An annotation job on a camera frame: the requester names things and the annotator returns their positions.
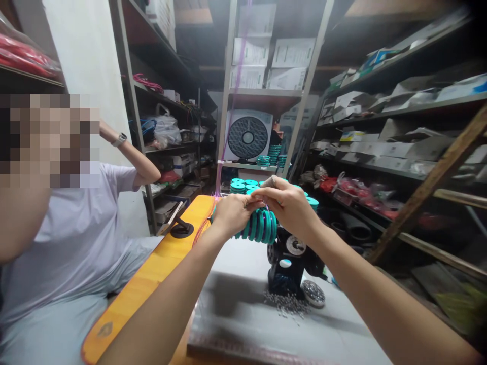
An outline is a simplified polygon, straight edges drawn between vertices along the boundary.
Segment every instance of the hand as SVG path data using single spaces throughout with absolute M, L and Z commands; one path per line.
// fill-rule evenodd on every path
M 256 189 L 252 196 L 267 203 L 286 231 L 312 245 L 313 230 L 324 225 L 306 200 L 304 191 L 279 177 L 275 177 L 274 181 L 277 189 Z
M 230 239 L 235 233 L 245 228 L 254 210 L 263 207 L 265 204 L 261 199 L 253 198 L 250 195 L 230 194 L 217 203 L 212 227 L 217 227 Z
M 110 127 L 103 119 L 100 118 L 100 136 L 107 142 L 113 143 L 118 140 L 119 133 Z

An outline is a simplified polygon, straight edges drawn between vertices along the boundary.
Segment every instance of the ceiling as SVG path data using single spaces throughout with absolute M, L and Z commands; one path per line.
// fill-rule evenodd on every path
M 315 36 L 324 3 L 277 0 L 273 38 Z M 311 91 L 323 92 L 331 77 L 360 66 L 366 54 L 392 46 L 453 5 L 446 0 L 335 0 Z M 230 1 L 174 0 L 174 6 L 177 52 L 199 65 L 207 89 L 222 90 Z

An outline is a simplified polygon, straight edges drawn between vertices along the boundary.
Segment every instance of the white fan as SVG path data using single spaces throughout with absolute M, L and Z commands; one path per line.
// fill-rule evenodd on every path
M 223 159 L 252 162 L 259 155 L 267 155 L 272 118 L 272 114 L 253 110 L 228 111 L 225 132 L 227 147 Z

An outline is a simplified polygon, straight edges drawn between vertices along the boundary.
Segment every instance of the wooden ladder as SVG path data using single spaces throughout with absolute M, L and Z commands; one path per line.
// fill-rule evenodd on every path
M 487 198 L 475 195 L 459 193 L 452 190 L 440 189 L 481 144 L 486 143 L 487 139 L 487 104 L 475 115 L 465 130 L 457 137 L 455 142 L 448 148 L 443 158 L 428 174 L 424 182 L 416 189 L 399 212 L 397 218 L 384 231 L 377 242 L 375 250 L 371 253 L 368 260 L 377 265 L 383 262 L 399 245 L 399 242 L 408 243 L 423 252 L 426 252 L 438 260 L 443 261 L 458 270 L 487 281 L 487 272 L 448 253 L 428 242 L 424 242 L 409 232 L 416 225 L 421 214 L 421 206 L 426 199 L 434 196 L 447 199 L 453 202 L 471 205 L 479 208 L 487 208 Z

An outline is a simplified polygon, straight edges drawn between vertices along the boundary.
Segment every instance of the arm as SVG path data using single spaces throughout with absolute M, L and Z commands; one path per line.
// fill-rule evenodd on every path
M 110 127 L 104 120 L 100 120 L 100 136 L 109 143 L 118 139 L 119 133 Z M 142 186 L 153 183 L 161 178 L 161 173 L 156 166 L 143 153 L 136 149 L 129 141 L 118 146 L 120 152 L 130 161 L 137 170 L 133 184 Z
M 479 363 L 470 344 L 326 227 L 301 189 L 276 180 L 278 189 L 258 189 L 252 196 L 264 198 L 284 228 L 326 262 L 392 363 Z
M 26 251 L 46 215 L 50 188 L 0 188 L 0 265 Z
M 220 249 L 262 206 L 246 195 L 223 198 L 212 226 L 127 322 L 98 365 L 169 364 Z

